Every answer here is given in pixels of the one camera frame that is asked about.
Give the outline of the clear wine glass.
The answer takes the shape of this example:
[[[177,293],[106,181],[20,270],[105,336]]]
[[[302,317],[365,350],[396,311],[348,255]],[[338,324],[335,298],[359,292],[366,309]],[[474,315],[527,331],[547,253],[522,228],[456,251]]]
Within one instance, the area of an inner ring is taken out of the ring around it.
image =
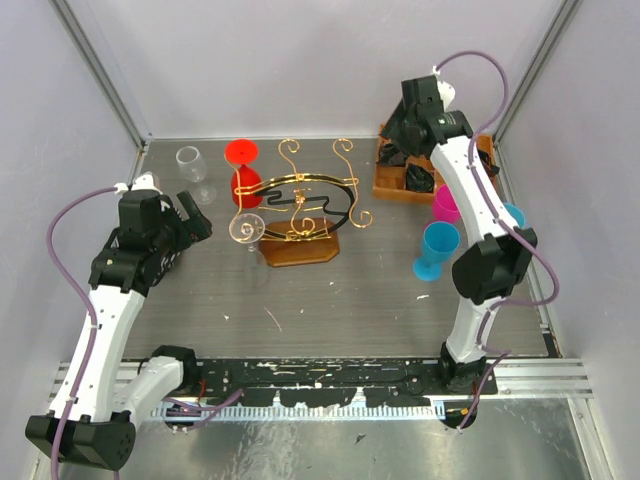
[[[178,168],[188,183],[187,190],[199,205],[212,203],[217,190],[208,174],[206,161],[195,146],[184,146],[175,154]]]
[[[265,234],[266,226],[261,216],[251,212],[241,212],[234,216],[229,224],[231,238],[245,245],[244,278],[250,288],[264,285],[269,276],[265,256],[259,249],[259,242]]]

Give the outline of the blue wine glass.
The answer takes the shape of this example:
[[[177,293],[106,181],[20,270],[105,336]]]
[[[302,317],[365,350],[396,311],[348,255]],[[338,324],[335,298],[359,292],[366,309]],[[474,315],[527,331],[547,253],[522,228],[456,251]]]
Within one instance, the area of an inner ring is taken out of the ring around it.
[[[521,209],[511,203],[503,204],[509,215],[516,221],[520,229],[524,229],[527,225],[526,216]]]
[[[453,224],[430,223],[422,236],[421,255],[413,263],[414,275],[425,282],[438,280],[442,275],[442,264],[451,258],[459,244],[460,234]]]

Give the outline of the pink wine glass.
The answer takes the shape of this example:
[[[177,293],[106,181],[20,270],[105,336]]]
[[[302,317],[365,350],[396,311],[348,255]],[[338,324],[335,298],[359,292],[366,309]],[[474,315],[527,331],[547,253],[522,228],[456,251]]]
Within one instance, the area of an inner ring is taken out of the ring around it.
[[[447,185],[439,186],[434,194],[432,213],[435,221],[455,224],[460,212]]]

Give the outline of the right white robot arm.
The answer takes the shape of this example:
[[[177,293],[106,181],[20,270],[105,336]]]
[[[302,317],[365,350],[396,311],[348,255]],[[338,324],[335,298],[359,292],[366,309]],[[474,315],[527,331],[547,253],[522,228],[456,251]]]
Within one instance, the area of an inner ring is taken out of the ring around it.
[[[451,193],[468,240],[452,266],[460,301],[438,359],[440,385],[459,394],[486,370],[488,332],[501,303],[522,282],[537,236],[505,209],[478,156],[469,122],[461,111],[449,110],[453,87],[429,75],[402,81],[401,90],[381,135],[400,151],[431,161]]]

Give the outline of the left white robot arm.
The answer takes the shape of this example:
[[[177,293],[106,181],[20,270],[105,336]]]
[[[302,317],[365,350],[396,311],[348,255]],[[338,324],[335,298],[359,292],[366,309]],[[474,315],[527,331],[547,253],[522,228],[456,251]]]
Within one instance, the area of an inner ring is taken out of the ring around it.
[[[53,234],[66,213],[102,194],[118,195],[119,223],[92,261],[90,288],[84,290],[60,261]],[[26,438],[49,457],[53,479],[63,463],[119,472],[149,412],[172,392],[188,396],[199,387],[202,374],[194,350],[162,345],[128,386],[114,390],[124,347],[150,289],[183,251],[212,234],[211,222],[190,192],[177,198],[180,208],[154,187],[117,184],[72,201],[48,226],[49,256],[86,308],[58,393],[48,412],[31,416],[25,428]]]

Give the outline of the black white striped cloth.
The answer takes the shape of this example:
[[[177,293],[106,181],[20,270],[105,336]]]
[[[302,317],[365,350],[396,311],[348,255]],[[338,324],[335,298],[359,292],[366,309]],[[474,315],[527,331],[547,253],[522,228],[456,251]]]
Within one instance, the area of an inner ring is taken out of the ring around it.
[[[175,208],[172,200],[165,194],[159,195],[159,219],[152,234],[151,245],[160,255],[159,271],[154,278],[154,285],[168,273],[186,245],[186,229],[181,213]]]

